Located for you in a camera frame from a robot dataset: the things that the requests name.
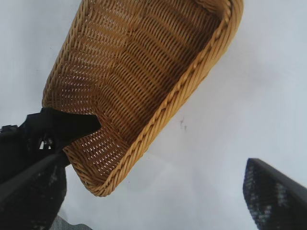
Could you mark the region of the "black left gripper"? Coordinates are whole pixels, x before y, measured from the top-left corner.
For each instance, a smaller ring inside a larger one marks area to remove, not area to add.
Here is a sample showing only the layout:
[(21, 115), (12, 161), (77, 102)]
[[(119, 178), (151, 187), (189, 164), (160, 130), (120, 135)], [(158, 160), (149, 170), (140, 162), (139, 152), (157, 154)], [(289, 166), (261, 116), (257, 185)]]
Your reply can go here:
[(20, 125), (0, 128), (0, 182), (3, 184), (37, 162), (40, 151), (62, 150), (101, 128), (96, 115), (42, 108)]

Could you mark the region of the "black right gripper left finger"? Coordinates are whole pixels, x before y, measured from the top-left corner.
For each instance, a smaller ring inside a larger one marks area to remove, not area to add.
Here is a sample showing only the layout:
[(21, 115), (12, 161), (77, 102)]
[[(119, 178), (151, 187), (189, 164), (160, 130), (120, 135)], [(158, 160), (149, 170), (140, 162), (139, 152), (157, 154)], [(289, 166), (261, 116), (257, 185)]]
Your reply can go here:
[(48, 230), (67, 192), (67, 158), (52, 154), (0, 186), (2, 230)]

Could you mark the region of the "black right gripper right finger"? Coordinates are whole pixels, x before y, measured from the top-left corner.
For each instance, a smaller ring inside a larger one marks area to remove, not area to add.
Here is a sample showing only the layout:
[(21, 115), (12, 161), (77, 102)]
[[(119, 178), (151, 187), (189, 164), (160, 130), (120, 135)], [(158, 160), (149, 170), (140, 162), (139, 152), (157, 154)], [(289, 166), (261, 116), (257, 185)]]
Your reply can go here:
[(307, 189), (260, 159), (247, 160), (243, 196), (257, 229), (307, 228)]

